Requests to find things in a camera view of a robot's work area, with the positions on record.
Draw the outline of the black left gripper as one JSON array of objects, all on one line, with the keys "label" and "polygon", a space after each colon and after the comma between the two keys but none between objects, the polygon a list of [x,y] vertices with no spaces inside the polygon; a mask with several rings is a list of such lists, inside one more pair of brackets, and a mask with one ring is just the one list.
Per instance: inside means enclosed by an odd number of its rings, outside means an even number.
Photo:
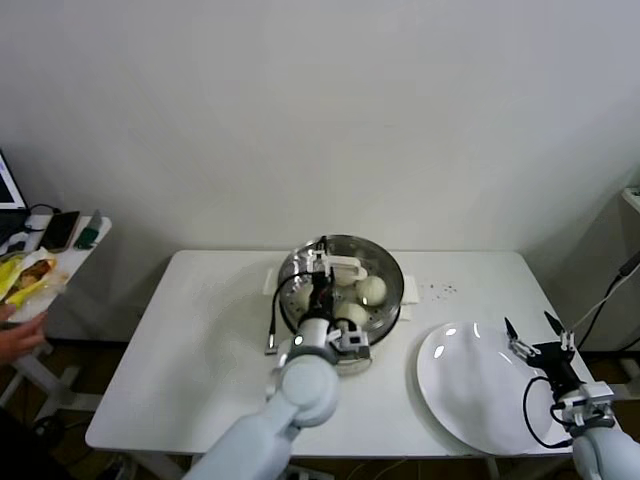
[{"label": "black left gripper", "polygon": [[303,248],[308,269],[326,269],[323,277],[312,278],[309,308],[306,318],[333,319],[335,271],[330,267],[328,237],[323,235]]}]

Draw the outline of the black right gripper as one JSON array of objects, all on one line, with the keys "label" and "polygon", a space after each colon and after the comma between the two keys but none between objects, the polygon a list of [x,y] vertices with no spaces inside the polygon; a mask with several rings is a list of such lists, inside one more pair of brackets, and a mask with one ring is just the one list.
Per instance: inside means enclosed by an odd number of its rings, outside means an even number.
[{"label": "black right gripper", "polygon": [[534,347],[522,341],[511,321],[505,317],[509,349],[519,358],[528,359],[528,365],[541,369],[548,379],[552,395],[564,396],[576,391],[583,384],[571,362],[575,356],[575,333],[566,330],[559,319],[548,311],[544,316],[560,342],[536,344]]}]

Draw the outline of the person's bare hand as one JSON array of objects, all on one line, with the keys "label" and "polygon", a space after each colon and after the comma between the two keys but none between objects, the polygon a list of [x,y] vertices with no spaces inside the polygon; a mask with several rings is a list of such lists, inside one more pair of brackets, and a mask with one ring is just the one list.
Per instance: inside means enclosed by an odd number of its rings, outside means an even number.
[{"label": "person's bare hand", "polygon": [[1,330],[1,365],[8,365],[30,354],[45,339],[47,311],[40,312],[31,320]]}]

